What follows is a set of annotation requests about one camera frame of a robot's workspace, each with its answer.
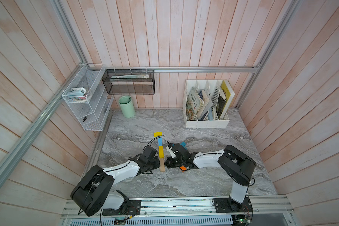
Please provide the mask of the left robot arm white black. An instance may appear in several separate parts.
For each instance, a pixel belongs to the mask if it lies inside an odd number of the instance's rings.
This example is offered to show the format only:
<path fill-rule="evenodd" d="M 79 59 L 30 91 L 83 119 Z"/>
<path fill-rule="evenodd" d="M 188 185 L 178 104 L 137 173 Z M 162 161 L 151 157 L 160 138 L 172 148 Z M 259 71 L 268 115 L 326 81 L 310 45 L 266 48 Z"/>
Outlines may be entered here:
<path fill-rule="evenodd" d="M 143 152 L 129 158 L 123 164 L 102 168 L 95 165 L 80 180 L 70 194 L 70 198 L 79 206 L 78 214 L 93 216 L 99 210 L 112 211 L 114 215 L 129 212 L 128 197 L 121 191 L 111 191 L 113 185 L 141 174 L 151 174 L 160 167 L 159 154 L 147 145 Z"/>

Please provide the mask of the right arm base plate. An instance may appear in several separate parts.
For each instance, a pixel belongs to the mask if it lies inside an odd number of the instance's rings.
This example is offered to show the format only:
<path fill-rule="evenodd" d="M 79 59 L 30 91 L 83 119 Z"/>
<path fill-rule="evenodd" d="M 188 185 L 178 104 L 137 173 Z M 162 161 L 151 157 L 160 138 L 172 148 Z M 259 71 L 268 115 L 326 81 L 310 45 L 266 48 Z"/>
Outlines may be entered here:
<path fill-rule="evenodd" d="M 253 213 L 252 203 L 248 197 L 241 204 L 230 198 L 214 198 L 212 202 L 216 213 Z"/>

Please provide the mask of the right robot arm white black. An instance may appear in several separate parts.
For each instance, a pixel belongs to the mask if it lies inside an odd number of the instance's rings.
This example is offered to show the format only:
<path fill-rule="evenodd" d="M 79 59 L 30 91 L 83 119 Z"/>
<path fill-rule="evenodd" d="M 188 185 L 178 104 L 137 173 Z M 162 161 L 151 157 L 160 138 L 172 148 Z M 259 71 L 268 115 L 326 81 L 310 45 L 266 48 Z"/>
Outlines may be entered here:
<path fill-rule="evenodd" d="M 169 169 L 180 168 L 182 171 L 188 171 L 205 167 L 222 168 L 233 180 L 233 185 L 228 199 L 215 199 L 214 203 L 223 206 L 225 211 L 240 211 L 248 188 L 252 186 L 250 182 L 256 167 L 252 158 L 232 145 L 208 153 L 190 153 L 180 143 L 169 144 L 166 150 L 169 151 L 170 157 L 164 164 Z"/>

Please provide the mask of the natural wood block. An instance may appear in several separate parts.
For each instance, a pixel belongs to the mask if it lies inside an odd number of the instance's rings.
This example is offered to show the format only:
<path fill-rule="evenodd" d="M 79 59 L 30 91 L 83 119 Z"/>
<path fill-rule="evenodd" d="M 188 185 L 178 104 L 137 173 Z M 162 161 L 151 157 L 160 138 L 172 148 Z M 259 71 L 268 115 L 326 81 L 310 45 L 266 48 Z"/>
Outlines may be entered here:
<path fill-rule="evenodd" d="M 165 172 L 164 158 L 160 158 L 160 172 Z"/>

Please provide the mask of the teal block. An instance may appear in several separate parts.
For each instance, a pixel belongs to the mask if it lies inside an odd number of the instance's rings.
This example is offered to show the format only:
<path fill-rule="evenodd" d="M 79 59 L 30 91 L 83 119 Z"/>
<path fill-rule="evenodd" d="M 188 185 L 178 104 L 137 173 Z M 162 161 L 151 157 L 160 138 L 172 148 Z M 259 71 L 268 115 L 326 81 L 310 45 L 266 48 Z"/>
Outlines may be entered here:
<path fill-rule="evenodd" d="M 181 145 L 187 150 L 185 142 L 182 142 Z"/>

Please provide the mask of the short yellow block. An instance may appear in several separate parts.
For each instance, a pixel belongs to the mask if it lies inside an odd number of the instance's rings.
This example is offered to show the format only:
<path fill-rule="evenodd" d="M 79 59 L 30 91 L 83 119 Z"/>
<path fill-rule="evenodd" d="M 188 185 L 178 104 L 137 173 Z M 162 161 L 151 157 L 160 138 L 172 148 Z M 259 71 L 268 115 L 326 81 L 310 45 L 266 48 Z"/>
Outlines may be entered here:
<path fill-rule="evenodd" d="M 153 134 L 153 136 L 154 137 L 158 137 L 158 136 L 162 136 L 163 134 L 161 133 L 161 132 L 155 132 L 154 134 Z"/>

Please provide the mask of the light blue block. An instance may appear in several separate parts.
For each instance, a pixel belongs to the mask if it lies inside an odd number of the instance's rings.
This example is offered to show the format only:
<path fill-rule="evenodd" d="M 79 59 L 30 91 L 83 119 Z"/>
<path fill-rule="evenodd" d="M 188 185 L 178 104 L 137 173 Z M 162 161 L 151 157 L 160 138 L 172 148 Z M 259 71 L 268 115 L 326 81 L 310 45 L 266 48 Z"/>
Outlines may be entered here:
<path fill-rule="evenodd" d="M 163 137 L 163 136 L 159 136 L 159 138 L 158 138 L 158 146 L 159 146 L 159 147 L 162 147 L 162 146 L 163 146 L 163 140 L 162 140 L 162 137 Z"/>

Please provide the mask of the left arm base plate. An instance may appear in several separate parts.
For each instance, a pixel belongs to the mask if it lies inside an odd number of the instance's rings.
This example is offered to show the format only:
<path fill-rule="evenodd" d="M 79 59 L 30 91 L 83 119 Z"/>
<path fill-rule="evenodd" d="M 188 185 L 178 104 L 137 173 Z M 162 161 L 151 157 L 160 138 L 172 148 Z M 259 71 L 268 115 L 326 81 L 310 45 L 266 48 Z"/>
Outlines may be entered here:
<path fill-rule="evenodd" d="M 103 216 L 135 216 L 140 214 L 141 200 L 125 200 L 119 209 L 103 209 Z"/>

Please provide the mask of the long yellow block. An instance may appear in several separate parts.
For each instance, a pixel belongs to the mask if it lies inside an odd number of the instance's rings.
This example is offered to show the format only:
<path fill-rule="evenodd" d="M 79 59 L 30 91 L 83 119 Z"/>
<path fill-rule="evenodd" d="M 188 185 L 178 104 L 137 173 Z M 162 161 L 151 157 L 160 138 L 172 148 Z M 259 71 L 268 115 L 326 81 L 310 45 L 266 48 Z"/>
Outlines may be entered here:
<path fill-rule="evenodd" d="M 164 158 L 163 146 L 158 146 L 159 158 Z"/>

